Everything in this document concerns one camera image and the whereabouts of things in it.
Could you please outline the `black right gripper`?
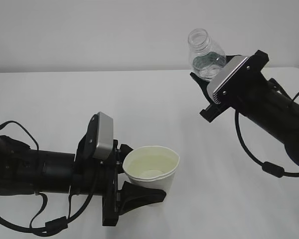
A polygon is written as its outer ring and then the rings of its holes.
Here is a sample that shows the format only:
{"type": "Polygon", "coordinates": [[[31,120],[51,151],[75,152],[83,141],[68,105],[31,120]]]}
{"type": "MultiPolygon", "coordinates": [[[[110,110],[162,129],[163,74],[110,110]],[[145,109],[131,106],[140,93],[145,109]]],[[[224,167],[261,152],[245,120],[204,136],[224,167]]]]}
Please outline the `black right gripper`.
{"type": "Polygon", "coordinates": [[[275,79],[267,80],[262,73],[269,61],[268,54],[257,50],[251,56],[226,55],[226,61],[227,65],[244,64],[217,94],[221,104],[215,104],[207,93],[209,81],[190,73],[210,103],[201,111],[202,117],[212,122],[227,109],[233,108],[253,122],[282,122],[284,93],[275,79]]]}

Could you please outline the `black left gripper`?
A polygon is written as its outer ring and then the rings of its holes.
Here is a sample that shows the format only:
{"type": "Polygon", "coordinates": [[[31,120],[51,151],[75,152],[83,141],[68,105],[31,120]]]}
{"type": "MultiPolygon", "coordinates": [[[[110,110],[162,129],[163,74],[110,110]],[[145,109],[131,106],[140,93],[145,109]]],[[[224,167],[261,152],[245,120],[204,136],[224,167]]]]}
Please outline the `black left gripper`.
{"type": "Polygon", "coordinates": [[[77,212],[69,214],[70,220],[78,218],[87,209],[94,195],[102,197],[103,220],[117,220],[119,215],[164,201],[167,193],[162,189],[146,188],[125,181],[121,190],[118,190],[118,174],[124,173],[123,162],[133,151],[127,144],[121,144],[118,149],[115,139],[107,159],[87,156],[88,145],[85,139],[78,144],[69,203],[73,195],[86,194],[87,198],[77,212]]]}

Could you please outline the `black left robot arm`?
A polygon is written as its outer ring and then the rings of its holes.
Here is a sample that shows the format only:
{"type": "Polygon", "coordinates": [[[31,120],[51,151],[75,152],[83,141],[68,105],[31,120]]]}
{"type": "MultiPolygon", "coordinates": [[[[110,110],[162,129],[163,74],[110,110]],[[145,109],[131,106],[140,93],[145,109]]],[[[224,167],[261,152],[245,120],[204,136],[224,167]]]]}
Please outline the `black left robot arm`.
{"type": "Polygon", "coordinates": [[[32,195],[36,192],[89,194],[102,196],[102,224],[115,226],[119,216],[139,207],[161,203],[166,192],[124,182],[118,188],[122,163],[132,149],[123,144],[106,160],[85,159],[85,139],[79,142],[76,154],[37,151],[29,145],[0,136],[0,196],[32,195]]]}

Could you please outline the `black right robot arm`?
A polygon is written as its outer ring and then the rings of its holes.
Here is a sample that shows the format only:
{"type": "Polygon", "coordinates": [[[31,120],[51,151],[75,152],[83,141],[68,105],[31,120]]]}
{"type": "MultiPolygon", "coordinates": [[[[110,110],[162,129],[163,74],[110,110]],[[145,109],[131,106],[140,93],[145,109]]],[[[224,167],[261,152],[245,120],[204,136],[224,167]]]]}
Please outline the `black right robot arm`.
{"type": "Polygon", "coordinates": [[[262,69],[268,61],[268,54],[257,50],[251,56],[230,56],[211,81],[191,73],[210,103],[200,114],[212,122],[233,108],[280,141],[299,166],[299,104],[275,79],[264,77],[262,69]]]}

